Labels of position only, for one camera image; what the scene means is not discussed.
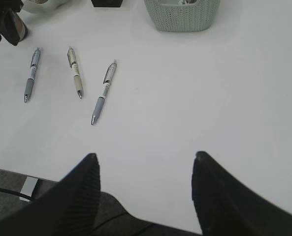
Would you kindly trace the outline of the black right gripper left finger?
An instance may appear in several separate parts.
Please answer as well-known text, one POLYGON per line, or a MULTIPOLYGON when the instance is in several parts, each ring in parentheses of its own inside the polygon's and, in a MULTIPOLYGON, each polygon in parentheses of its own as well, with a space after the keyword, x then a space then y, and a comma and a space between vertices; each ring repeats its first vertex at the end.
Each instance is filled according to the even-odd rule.
POLYGON ((99 163, 90 153, 40 198, 0 220, 0 236, 91 236, 100 194, 99 163))

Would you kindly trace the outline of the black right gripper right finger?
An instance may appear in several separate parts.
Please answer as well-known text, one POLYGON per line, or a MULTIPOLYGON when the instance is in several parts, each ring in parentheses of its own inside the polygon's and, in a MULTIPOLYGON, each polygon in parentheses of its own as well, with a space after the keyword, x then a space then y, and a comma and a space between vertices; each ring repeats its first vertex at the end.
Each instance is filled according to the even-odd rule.
POLYGON ((195 155, 192 201, 204 236, 292 236, 292 215, 253 192, 205 151, 195 155))

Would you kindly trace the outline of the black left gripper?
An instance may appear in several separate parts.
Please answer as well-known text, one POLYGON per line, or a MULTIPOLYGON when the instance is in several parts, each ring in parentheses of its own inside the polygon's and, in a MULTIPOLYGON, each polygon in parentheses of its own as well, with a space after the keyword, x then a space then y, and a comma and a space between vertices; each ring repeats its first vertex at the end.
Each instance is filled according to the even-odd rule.
POLYGON ((0 32, 1 35, 13 46, 17 46, 19 35, 15 28, 14 15, 22 9, 21 0, 0 0, 0 32))

